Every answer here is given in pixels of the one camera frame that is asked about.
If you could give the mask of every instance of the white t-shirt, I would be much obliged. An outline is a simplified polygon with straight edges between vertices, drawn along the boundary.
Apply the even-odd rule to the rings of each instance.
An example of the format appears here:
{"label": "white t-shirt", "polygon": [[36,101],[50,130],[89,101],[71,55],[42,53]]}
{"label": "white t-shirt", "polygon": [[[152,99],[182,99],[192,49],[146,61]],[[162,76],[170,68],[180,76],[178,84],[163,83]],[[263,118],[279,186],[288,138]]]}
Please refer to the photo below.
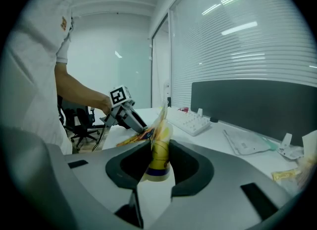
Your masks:
{"label": "white t-shirt", "polygon": [[54,68],[67,63],[71,0],[29,0],[3,50],[1,124],[30,131],[64,154],[72,145],[57,111]]}

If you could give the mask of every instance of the black slot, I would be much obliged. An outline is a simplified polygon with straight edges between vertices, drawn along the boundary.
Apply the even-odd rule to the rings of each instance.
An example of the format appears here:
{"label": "black slot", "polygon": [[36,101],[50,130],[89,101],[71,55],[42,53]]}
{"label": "black slot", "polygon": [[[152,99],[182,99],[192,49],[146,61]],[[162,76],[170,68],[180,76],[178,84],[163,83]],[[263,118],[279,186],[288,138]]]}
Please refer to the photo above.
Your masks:
{"label": "black slot", "polygon": [[169,160],[176,184],[172,188],[172,197],[196,195],[213,177],[213,165],[209,159],[175,140],[169,143]]}
{"label": "black slot", "polygon": [[242,185],[241,188],[262,220],[266,220],[277,212],[276,206],[268,199],[268,197],[255,183]]}
{"label": "black slot", "polygon": [[143,219],[136,190],[131,194],[129,204],[122,206],[115,214],[126,222],[143,229]]}
{"label": "black slot", "polygon": [[148,140],[111,158],[106,164],[106,173],[118,187],[136,190],[151,160],[151,142]]}
{"label": "black slot", "polygon": [[83,166],[83,165],[85,165],[85,164],[88,164],[88,162],[87,162],[87,161],[84,161],[84,160],[79,160],[79,161],[74,161],[74,162],[68,163],[70,169],[74,169],[74,168]]}

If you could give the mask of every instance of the person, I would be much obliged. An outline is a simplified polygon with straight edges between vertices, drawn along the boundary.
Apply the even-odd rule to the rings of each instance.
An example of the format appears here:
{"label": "person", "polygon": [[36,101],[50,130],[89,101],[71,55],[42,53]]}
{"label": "person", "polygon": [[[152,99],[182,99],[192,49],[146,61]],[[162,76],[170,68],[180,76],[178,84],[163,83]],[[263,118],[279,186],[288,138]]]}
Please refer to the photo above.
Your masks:
{"label": "person", "polygon": [[35,133],[63,154],[72,145],[59,121],[57,94],[108,114],[109,97],[67,73],[71,0],[29,0],[8,36],[0,69],[1,125]]}

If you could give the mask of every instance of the logo on shirt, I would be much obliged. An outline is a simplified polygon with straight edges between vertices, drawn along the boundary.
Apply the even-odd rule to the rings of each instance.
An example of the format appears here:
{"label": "logo on shirt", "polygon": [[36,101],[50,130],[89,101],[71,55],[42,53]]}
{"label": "logo on shirt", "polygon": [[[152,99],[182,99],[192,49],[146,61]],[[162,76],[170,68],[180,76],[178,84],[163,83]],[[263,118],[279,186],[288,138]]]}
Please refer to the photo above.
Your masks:
{"label": "logo on shirt", "polygon": [[67,21],[64,17],[62,17],[62,21],[61,21],[61,28],[66,31],[66,26],[67,26]]}

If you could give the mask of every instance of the gray desk partition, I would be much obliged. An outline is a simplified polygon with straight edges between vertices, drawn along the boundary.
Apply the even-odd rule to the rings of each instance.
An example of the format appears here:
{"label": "gray desk partition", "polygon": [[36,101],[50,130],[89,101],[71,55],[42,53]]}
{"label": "gray desk partition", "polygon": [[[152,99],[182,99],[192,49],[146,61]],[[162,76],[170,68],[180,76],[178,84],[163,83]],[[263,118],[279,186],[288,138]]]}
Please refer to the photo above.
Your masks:
{"label": "gray desk partition", "polygon": [[191,110],[292,145],[317,129],[317,88],[269,80],[217,80],[192,84]]}

